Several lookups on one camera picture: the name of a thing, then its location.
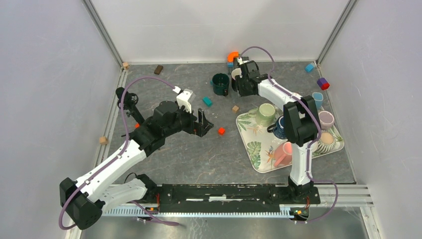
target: dark green mug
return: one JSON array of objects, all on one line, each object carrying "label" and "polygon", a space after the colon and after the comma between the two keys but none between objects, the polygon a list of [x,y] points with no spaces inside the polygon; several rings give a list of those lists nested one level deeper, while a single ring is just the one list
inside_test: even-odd
[{"label": "dark green mug", "polygon": [[218,73],[212,77],[212,89],[214,93],[219,96],[228,95],[228,85],[230,79],[227,74]]}]

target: teal block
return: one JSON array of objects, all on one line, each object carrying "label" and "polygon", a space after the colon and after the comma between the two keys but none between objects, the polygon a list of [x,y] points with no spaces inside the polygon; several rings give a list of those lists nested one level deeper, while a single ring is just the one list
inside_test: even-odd
[{"label": "teal block", "polygon": [[202,101],[208,106],[212,106],[212,101],[208,97],[204,97]]}]

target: cable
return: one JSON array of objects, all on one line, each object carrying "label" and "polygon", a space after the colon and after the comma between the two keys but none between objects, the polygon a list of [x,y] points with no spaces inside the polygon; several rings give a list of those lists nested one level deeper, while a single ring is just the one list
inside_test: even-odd
[{"label": "cable", "polygon": [[307,221],[307,222],[298,222],[298,223],[301,223],[301,224],[306,224],[306,223],[311,223],[311,222],[315,222],[315,221],[318,221],[318,220],[320,220],[320,219],[322,219],[322,218],[324,218],[324,217],[326,217],[328,214],[330,214],[331,212],[332,212],[332,210],[334,209],[334,207],[335,207],[335,204],[337,203],[337,199],[338,199],[338,187],[337,187],[337,184],[336,183],[334,183],[334,181],[332,181],[332,180],[315,180],[310,174],[309,174],[309,165],[310,165],[310,161],[311,161],[311,145],[312,144],[314,144],[314,143],[316,143],[316,142],[318,142],[318,140],[319,140],[319,138],[321,138],[321,127],[319,126],[319,123],[318,123],[318,121],[316,120],[316,118],[314,117],[314,115],[311,113],[311,111],[309,110],[309,108],[305,105],[305,103],[303,103],[299,98],[297,98],[296,96],[294,96],[294,95],[292,95],[292,94],[290,94],[290,92],[288,92],[288,91],[286,91],[286,90],[284,90],[282,87],[280,87],[276,82],[273,82],[273,80],[271,79],[271,73],[274,71],[274,69],[275,69],[275,61],[274,61],[274,58],[273,58],[273,56],[266,50],[266,49],[264,49],[264,48],[262,48],[262,47],[260,47],[260,46],[250,46],[250,47],[248,47],[248,48],[246,48],[241,54],[240,54],[240,57],[247,51],[247,50],[249,50],[249,49],[252,49],[252,48],[257,48],[257,49],[260,49],[260,50],[263,50],[265,53],[267,53],[267,55],[271,58],[271,61],[273,62],[273,68],[268,72],[268,80],[270,81],[270,83],[275,87],[275,88],[277,88],[279,91],[281,91],[281,92],[283,92],[284,94],[286,94],[286,95],[288,95],[289,97],[292,97],[295,101],[297,101],[297,102],[299,102],[299,104],[301,104],[302,105],[302,107],[305,109],[305,111],[309,114],[309,116],[311,117],[311,119],[312,119],[312,121],[314,122],[314,124],[316,125],[316,128],[318,129],[318,135],[317,135],[317,137],[316,137],[316,139],[314,139],[309,145],[308,145],[308,147],[307,147],[307,153],[306,153],[306,175],[307,175],[307,177],[310,179],[310,180],[312,180],[312,181],[314,181],[314,182],[316,182],[316,183],[331,183],[333,186],[334,186],[334,188],[335,188],[335,199],[334,199],[334,202],[333,202],[333,204],[332,204],[332,206],[331,206],[331,208],[329,209],[329,211],[328,212],[326,212],[324,215],[322,215],[322,216],[320,216],[320,217],[317,217],[317,218],[315,218],[315,219],[312,219],[312,220],[309,220],[309,221]]},{"label": "cable", "polygon": [[137,205],[140,209],[142,209],[147,215],[149,215],[151,218],[152,218],[152,220],[153,221],[146,221],[146,222],[149,222],[149,223],[161,223],[161,224],[164,224],[164,225],[168,225],[168,226],[172,226],[172,227],[175,227],[175,226],[179,226],[180,224],[179,223],[177,223],[177,222],[169,222],[169,221],[162,221],[162,220],[160,220],[160,219],[158,219],[158,218],[156,218],[154,215],[152,215],[148,210],[146,210],[143,206],[141,206],[139,203],[137,203],[137,202],[135,202],[135,201],[130,201],[131,203],[133,203],[133,204],[135,204],[135,205]]},{"label": "cable", "polygon": [[124,182],[123,182],[123,183],[126,183],[127,178],[128,178],[131,174],[135,174],[135,177],[137,177],[137,176],[138,176],[136,173],[129,173],[129,174],[126,176],[126,178],[124,179]]},{"label": "cable", "polygon": [[[136,82],[138,82],[138,81],[140,81],[140,80],[144,80],[144,79],[153,79],[153,80],[157,80],[157,81],[161,81],[162,83],[164,83],[164,84],[166,84],[167,86],[169,86],[169,87],[171,87],[172,89],[175,89],[176,87],[174,86],[174,85],[172,85],[170,82],[167,82],[167,81],[165,81],[165,80],[163,80],[163,79],[161,79],[161,78],[158,78],[158,77],[154,77],[154,76],[144,76],[144,77],[141,77],[141,78],[138,78],[138,79],[136,79],[136,80],[134,80],[134,81],[132,81],[128,86],[126,86],[125,88],[124,88],[124,91],[123,91],[123,94],[121,95],[121,98],[122,99],[124,99],[124,96],[126,95],[126,93],[127,93],[127,90],[133,85],[133,84],[135,84]],[[127,122],[126,122],[126,118],[124,117],[124,111],[123,111],[123,107],[122,106],[120,106],[120,114],[121,114],[121,118],[123,119],[123,125],[124,125],[124,130],[125,130],[125,133],[126,133],[126,137],[125,137],[125,140],[124,140],[124,146],[123,146],[123,148],[121,149],[121,151],[120,151],[120,153],[118,153],[117,154],[117,156],[116,157],[114,157],[112,160],[110,160],[107,164],[105,164],[103,167],[101,167],[98,171],[96,171],[95,173],[93,173],[87,180],[86,180],[86,182],[88,181],[88,182],[90,182],[90,181],[92,181],[99,173],[101,173],[104,169],[106,169],[107,167],[109,167],[112,163],[114,163],[117,159],[118,159],[118,157],[119,156],[121,156],[123,153],[124,153],[124,151],[127,149],[127,146],[129,145],[129,129],[128,129],[128,127],[127,127]],[[68,207],[68,205],[70,204],[70,202],[72,201],[72,199],[75,197],[75,195],[78,193],[78,192],[80,192],[80,190],[81,189],[83,189],[87,184],[86,184],[86,182],[84,182],[84,183],[82,183],[71,195],[70,195],[70,197],[66,200],[66,202],[65,202],[65,204],[63,205],[63,207],[62,207],[62,210],[60,211],[60,215],[59,215],[59,227],[60,227],[60,229],[62,229],[62,230],[69,230],[69,229],[72,229],[72,228],[74,228],[75,226],[76,226],[76,224],[73,224],[73,225],[71,225],[71,226],[68,226],[68,227],[65,227],[64,225],[63,225],[63,216],[64,216],[64,214],[65,214],[65,211],[66,211],[66,209],[67,209],[67,207]]]}]

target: white tray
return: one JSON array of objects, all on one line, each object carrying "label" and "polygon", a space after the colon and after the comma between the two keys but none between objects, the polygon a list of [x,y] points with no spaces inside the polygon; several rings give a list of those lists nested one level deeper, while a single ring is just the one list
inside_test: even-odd
[{"label": "white tray", "polygon": [[[275,119],[283,114],[281,110],[278,108],[276,109],[277,114]],[[283,162],[281,162],[277,167],[274,167],[275,159],[273,157],[273,153],[280,144],[287,141],[286,139],[279,139],[274,136],[273,133],[268,133],[267,128],[257,125],[255,117],[249,116],[248,113],[239,115],[236,118],[236,125],[239,129],[240,136],[242,137],[242,141],[245,145],[252,167],[257,172],[268,173],[292,165],[291,162],[288,162],[287,164],[283,164]],[[328,132],[333,135],[336,141],[335,147],[325,154],[314,152],[312,153],[312,158],[318,158],[343,149],[344,141],[337,128],[333,126],[328,130]]]}]

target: wooden block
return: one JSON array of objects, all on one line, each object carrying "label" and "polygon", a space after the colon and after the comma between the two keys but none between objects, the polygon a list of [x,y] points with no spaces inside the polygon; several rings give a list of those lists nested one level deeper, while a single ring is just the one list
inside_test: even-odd
[{"label": "wooden block", "polygon": [[163,70],[164,66],[158,65],[157,68],[155,68],[154,74],[160,75],[161,71]]},{"label": "wooden block", "polygon": [[129,69],[129,63],[127,63],[127,62],[123,62],[123,68],[124,68],[125,70]]},{"label": "wooden block", "polygon": [[107,145],[107,144],[108,144],[108,139],[107,139],[107,137],[105,137],[105,136],[100,137],[100,144],[101,144],[101,145]]},{"label": "wooden block", "polygon": [[231,109],[231,111],[233,111],[233,113],[237,114],[237,112],[239,112],[239,107],[238,106],[233,106],[233,108]]}]

